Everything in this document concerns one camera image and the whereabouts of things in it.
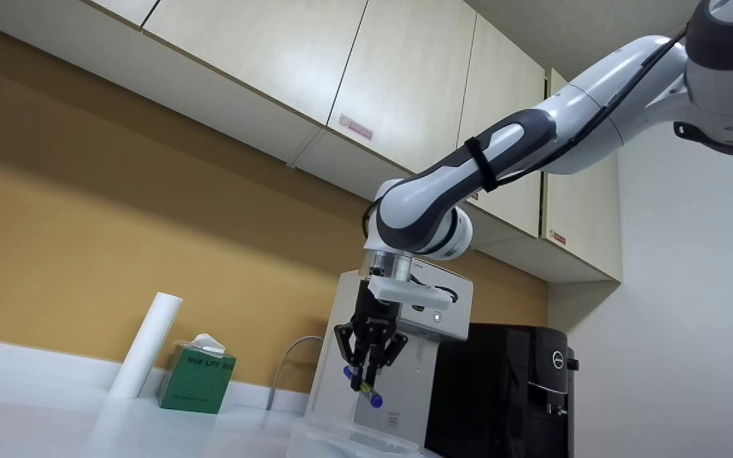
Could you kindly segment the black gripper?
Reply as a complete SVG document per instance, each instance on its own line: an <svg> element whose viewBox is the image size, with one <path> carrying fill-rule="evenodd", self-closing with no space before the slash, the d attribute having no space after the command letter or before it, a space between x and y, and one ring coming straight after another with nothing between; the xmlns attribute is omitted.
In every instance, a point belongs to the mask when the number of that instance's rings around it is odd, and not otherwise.
<svg viewBox="0 0 733 458"><path fill-rule="evenodd" d="M334 329L354 393L373 391L376 374L391 368L407 347L397 331L397 317L397 304L381 304L365 286L359 286L354 317Z"/></svg>

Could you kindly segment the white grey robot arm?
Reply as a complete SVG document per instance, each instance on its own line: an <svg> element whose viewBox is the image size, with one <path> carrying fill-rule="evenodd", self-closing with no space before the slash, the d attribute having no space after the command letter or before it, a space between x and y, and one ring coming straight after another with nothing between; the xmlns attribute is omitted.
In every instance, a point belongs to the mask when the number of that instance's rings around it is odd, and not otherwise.
<svg viewBox="0 0 733 458"><path fill-rule="evenodd" d="M667 123L676 139L733 155L733 0L700 0L673 38L640 36L429 168L381 184L360 218L365 272L354 317L334 329L348 387L378 402L376 374L407 338L405 305L444 309L452 293L409 275L418 258L455 261L472 243L460 204L528 174L578 174Z"/></svg>

